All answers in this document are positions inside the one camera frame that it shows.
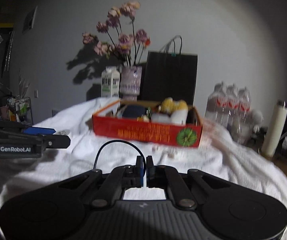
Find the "purple glass vase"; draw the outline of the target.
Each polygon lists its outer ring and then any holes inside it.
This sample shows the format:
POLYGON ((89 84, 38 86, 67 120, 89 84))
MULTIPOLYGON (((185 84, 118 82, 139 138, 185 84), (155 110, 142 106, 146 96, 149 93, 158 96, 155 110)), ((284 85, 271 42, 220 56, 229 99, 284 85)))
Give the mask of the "purple glass vase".
POLYGON ((124 67, 121 72, 120 93, 128 101, 136 101, 140 94, 142 67, 124 67))

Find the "white round small object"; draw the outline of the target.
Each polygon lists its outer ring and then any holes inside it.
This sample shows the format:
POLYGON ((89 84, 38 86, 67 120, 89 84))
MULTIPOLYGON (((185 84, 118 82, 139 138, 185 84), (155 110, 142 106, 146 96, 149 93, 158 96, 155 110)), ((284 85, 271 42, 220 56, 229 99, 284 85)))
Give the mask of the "white round small object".
POLYGON ((69 135, 70 134, 70 130, 69 129, 64 129, 64 130, 60 130, 60 131, 56 131, 54 133, 54 135, 69 135))

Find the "white milk carton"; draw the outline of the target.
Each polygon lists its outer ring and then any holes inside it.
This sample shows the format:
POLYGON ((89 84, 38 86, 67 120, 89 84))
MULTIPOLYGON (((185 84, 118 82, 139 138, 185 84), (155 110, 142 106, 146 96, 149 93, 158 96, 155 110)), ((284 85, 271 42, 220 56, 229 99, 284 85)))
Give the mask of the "white milk carton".
POLYGON ((120 73, 116 66, 107 66, 101 75, 101 97, 119 97, 120 73))

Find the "white fluffy blanket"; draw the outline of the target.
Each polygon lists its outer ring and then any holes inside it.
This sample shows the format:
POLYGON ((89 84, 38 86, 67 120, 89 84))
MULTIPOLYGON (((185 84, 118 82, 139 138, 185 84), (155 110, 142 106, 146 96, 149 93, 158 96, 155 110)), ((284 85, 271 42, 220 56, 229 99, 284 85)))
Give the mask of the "white fluffy blanket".
MULTIPOLYGON (((135 163, 139 153, 151 155, 154 163, 175 167, 179 172, 196 168, 235 184, 270 195, 287 208, 287 177, 272 162, 254 150, 235 143, 222 126, 204 121, 197 148, 169 147, 134 141, 113 143, 89 128, 92 115, 112 103, 98 98, 64 109, 39 122, 57 131, 69 129, 70 146, 48 151, 40 159, 0 160, 0 208, 8 199, 62 181, 92 169, 104 173, 135 163)), ((283 234, 287 239, 287 228, 283 234)))

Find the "white thermos bottle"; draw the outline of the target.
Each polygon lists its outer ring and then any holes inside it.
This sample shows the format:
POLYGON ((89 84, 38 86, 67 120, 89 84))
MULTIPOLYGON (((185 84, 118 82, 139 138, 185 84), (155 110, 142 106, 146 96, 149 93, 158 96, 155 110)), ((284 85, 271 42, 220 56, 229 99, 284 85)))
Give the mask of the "white thermos bottle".
POLYGON ((272 113, 270 124, 261 148, 261 154, 271 159, 278 146, 287 117, 287 102, 278 100, 272 113))

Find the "water bottle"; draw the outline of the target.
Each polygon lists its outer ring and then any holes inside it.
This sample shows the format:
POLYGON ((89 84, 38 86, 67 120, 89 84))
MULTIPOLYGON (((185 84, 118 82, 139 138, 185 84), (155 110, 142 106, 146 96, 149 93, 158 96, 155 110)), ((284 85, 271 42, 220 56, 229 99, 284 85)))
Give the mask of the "water bottle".
POLYGON ((250 91, 247 87, 244 87, 239 90, 238 96, 240 142, 244 143, 249 135, 249 124, 247 123, 247 117, 251 106, 250 91))
POLYGON ((232 84, 227 87, 227 109, 228 109, 228 119, 227 119, 227 130, 232 133, 232 124, 234 117, 239 109, 239 95, 238 87, 236 84, 232 84))
POLYGON ((228 97, 226 93, 226 84, 221 82, 215 85, 214 91, 208 97, 205 118, 227 128, 227 105, 228 97))

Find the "white round lamp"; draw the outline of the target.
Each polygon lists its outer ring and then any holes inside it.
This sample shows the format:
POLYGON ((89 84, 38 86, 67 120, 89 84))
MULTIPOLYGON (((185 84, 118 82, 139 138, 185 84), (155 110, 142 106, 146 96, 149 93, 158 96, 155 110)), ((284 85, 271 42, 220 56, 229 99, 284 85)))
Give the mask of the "white round lamp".
POLYGON ((263 114, 261 111, 253 109, 250 112, 250 118, 251 118, 251 124, 253 125, 252 131, 254 133, 257 133, 260 130, 263 123, 263 114))

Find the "water bottle middle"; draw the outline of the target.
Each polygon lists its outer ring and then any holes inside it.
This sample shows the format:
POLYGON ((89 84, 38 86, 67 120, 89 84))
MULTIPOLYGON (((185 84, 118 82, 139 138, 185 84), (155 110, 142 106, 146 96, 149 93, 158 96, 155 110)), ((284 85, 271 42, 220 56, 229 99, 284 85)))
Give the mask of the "water bottle middle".
POLYGON ((228 119, 227 119, 227 130, 232 133, 232 124, 234 117, 239 109, 239 95, 238 87, 236 84, 232 84, 227 87, 227 109, 228 109, 228 119))

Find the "water bottle right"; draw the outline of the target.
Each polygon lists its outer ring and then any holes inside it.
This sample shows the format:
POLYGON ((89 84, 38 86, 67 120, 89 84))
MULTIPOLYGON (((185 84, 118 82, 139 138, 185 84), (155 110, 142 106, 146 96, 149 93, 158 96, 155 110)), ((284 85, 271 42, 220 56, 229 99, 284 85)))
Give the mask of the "water bottle right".
POLYGON ((244 143, 249 135, 249 124, 247 123, 247 117, 251 106, 250 91, 247 87, 244 87, 239 90, 238 96, 240 142, 244 143))

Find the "black paper bag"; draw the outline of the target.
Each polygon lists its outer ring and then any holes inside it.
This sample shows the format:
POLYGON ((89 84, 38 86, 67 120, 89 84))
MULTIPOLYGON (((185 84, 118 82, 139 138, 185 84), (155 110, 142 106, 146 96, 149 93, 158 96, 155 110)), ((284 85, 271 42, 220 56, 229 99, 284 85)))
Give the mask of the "black paper bag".
POLYGON ((160 102, 165 98, 194 102, 197 82, 197 54, 182 53, 183 39, 174 36, 159 51, 149 51, 142 71, 138 99, 160 102))

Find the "navy blue pouch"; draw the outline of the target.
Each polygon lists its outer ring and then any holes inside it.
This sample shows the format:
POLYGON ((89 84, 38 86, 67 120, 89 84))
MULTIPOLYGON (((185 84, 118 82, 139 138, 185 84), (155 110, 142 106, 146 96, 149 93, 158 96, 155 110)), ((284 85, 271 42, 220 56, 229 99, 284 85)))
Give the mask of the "navy blue pouch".
POLYGON ((146 108, 140 105, 127 105, 122 113, 122 118, 137 119, 146 114, 146 108))

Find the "dried purple flowers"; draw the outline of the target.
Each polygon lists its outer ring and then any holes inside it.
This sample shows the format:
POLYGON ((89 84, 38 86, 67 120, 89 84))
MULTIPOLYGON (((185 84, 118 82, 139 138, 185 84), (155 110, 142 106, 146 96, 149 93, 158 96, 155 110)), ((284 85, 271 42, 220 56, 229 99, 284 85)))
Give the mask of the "dried purple flowers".
POLYGON ((96 24, 99 34, 109 37, 101 41, 97 35, 82 33, 84 45, 93 45, 94 52, 101 57, 115 57, 123 66, 132 67, 140 63, 143 52, 150 46, 151 39, 144 29, 135 29, 136 13, 141 4, 128 1, 119 7, 111 7, 104 22, 96 24))

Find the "water bottle left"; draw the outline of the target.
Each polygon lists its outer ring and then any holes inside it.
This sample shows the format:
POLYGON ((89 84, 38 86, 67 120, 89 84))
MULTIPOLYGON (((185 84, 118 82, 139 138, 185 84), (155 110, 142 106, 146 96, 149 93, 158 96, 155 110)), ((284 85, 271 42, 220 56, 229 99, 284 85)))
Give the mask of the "water bottle left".
POLYGON ((208 97, 205 118, 227 128, 227 105, 228 97, 226 93, 226 84, 221 82, 215 85, 214 91, 208 97))

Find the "red cardboard box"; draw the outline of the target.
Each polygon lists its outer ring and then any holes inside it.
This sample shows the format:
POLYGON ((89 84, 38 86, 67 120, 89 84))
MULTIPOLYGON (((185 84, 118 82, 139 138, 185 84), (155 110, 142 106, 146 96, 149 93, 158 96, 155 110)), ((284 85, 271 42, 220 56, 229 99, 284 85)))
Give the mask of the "red cardboard box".
POLYGON ((92 129, 96 135, 127 141, 153 142, 175 147, 199 147, 203 131, 203 120, 193 106, 188 107, 189 111, 185 125, 163 124, 108 116, 109 112, 116 114, 120 106, 135 105, 156 109, 158 104, 158 102, 154 101, 126 101, 118 99, 102 107, 92 115, 92 129))

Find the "yellow white plush toy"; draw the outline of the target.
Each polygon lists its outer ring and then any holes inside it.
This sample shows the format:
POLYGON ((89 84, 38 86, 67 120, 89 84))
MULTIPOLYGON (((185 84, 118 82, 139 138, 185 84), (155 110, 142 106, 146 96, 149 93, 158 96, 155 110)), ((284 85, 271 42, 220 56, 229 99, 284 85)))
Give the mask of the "yellow white plush toy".
POLYGON ((184 100, 166 98, 151 114, 151 122, 172 125, 186 125, 188 105, 184 100))

